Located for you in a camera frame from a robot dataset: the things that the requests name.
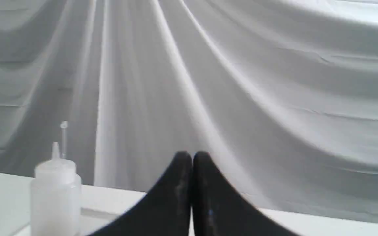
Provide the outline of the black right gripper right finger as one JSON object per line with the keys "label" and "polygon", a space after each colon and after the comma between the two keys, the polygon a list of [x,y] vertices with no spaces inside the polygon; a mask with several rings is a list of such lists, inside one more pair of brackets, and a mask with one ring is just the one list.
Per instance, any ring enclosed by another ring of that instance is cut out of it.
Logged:
{"label": "black right gripper right finger", "polygon": [[192,212],[196,236],[294,236],[245,200],[209,153],[193,158]]}

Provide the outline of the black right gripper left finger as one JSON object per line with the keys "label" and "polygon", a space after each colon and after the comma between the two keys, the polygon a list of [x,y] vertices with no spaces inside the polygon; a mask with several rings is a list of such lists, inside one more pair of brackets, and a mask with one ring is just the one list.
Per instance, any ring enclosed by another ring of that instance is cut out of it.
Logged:
{"label": "black right gripper left finger", "polygon": [[187,236],[191,219],[193,161],[178,151],[148,193],[93,236]]}

